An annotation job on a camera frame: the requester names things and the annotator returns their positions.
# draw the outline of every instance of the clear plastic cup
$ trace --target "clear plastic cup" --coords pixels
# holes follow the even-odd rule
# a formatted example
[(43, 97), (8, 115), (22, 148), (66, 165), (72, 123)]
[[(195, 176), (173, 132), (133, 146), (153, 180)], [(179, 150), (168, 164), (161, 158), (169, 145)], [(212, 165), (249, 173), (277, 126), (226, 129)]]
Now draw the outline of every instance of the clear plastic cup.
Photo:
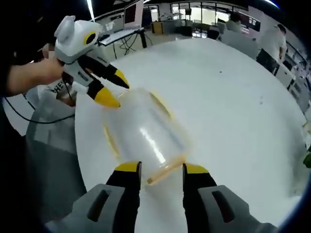
[(152, 93), (129, 90), (117, 109), (104, 109), (104, 131), (120, 163), (142, 161), (142, 183), (153, 185), (182, 166), (190, 150), (185, 130)]

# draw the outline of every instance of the chair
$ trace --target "chair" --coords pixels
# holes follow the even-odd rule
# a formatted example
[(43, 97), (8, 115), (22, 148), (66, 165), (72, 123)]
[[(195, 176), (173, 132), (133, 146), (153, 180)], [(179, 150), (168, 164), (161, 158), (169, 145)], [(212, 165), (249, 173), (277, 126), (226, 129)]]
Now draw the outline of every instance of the chair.
[(259, 46), (252, 38), (247, 37), (242, 33), (225, 30), (222, 35), (222, 42), (256, 60)]
[(217, 25), (218, 25), (218, 29), (219, 29), (220, 34), (224, 34), (224, 32), (226, 30), (225, 24), (222, 22), (217, 22)]

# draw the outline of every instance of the white round table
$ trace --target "white round table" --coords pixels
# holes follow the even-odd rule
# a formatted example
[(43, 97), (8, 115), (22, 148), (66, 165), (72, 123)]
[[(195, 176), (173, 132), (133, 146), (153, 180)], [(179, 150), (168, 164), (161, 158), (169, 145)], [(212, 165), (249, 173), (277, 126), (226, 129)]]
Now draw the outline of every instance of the white round table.
[[(217, 184), (244, 199), (259, 221), (282, 223), (299, 200), (290, 198), (289, 190), (306, 120), (271, 73), (211, 39), (152, 46), (113, 65), (131, 88), (144, 87), (164, 99), (192, 139), (189, 162), (204, 166)], [(118, 163), (104, 135), (102, 107), (86, 95), (78, 95), (75, 131), (82, 177), (90, 190), (105, 183)], [(187, 232), (181, 179), (177, 170), (141, 190), (136, 232)]]

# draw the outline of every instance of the floor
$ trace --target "floor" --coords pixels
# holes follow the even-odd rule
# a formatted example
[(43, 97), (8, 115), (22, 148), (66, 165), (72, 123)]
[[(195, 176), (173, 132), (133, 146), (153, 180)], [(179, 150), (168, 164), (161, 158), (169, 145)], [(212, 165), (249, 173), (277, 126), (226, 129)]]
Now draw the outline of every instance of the floor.
[[(162, 43), (169, 42), (169, 41), (190, 38), (190, 37), (182, 36), (179, 34), (158, 35), (158, 34), (153, 34), (151, 31), (146, 31), (145, 35), (146, 35), (146, 42), (147, 42), (148, 47), (152, 45), (162, 44)], [(131, 47), (131, 49), (127, 52), (127, 54), (143, 49), (139, 35), (137, 35), (137, 37), (136, 35), (128, 36), (123, 40), (119, 40), (115, 42), (114, 46), (115, 46), (117, 59), (125, 56), (126, 48)], [(112, 44), (107, 47), (102, 46), (102, 50), (109, 61), (112, 62), (116, 59)]]

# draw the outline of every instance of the black pants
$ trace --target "black pants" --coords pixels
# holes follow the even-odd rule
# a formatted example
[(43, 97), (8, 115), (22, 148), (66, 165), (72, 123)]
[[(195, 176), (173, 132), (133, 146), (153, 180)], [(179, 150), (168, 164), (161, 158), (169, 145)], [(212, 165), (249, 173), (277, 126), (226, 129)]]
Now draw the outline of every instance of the black pants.
[(270, 56), (265, 50), (261, 50), (258, 57), (257, 62), (265, 67), (269, 72), (273, 73), (275, 68), (277, 67), (277, 61)]
[(0, 98), (0, 182), (3, 224), (10, 231), (43, 232), (26, 176), (26, 140), (8, 121)]

